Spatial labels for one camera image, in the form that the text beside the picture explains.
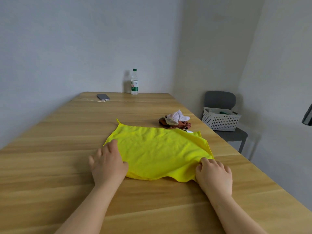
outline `bottle label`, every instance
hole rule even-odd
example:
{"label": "bottle label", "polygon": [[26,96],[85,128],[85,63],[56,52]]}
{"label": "bottle label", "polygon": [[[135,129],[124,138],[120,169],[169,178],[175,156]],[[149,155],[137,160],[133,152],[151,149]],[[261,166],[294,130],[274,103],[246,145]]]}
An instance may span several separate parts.
{"label": "bottle label", "polygon": [[131,91],[138,91],[138,81],[131,81]]}

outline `smartphone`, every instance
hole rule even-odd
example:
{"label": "smartphone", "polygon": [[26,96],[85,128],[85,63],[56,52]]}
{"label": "smartphone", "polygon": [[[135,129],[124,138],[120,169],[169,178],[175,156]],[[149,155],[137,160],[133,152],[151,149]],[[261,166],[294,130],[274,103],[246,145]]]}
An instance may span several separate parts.
{"label": "smartphone", "polygon": [[107,94],[98,94],[97,97],[102,101],[110,100],[110,98],[107,96]]}

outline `yellow towel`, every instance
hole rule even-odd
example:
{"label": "yellow towel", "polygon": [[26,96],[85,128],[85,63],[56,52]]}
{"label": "yellow towel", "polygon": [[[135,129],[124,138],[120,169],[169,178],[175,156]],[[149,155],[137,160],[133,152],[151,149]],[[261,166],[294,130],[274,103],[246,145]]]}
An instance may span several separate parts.
{"label": "yellow towel", "polygon": [[112,139],[118,140],[121,157],[129,163],[127,177],[140,180],[172,177],[179,182],[195,181],[195,168],[200,159],[213,158],[200,131],[188,133],[119,122],[105,143]]}

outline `hand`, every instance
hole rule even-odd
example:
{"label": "hand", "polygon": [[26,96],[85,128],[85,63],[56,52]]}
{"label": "hand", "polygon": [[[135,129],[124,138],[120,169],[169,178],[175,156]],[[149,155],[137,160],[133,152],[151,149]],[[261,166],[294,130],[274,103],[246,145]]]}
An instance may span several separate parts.
{"label": "hand", "polygon": [[89,165],[96,187],[109,183],[117,189],[128,172],[128,163],[122,161],[115,139],[90,156]]}
{"label": "hand", "polygon": [[220,196],[232,196],[232,172],[228,166],[214,159],[201,158],[196,179],[212,202]]}

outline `wood grain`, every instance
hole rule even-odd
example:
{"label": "wood grain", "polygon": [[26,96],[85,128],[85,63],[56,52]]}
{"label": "wood grain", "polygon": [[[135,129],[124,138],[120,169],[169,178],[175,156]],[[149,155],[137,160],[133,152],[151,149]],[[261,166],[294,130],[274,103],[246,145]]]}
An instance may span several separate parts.
{"label": "wood grain", "polygon": [[[269,233],[311,233],[311,212],[169,94],[85,92],[0,151],[0,233],[53,233],[93,187],[87,157],[116,129],[159,127],[180,109],[213,155],[233,172],[233,197]],[[126,178],[101,233],[224,233],[209,200],[191,181]]]}

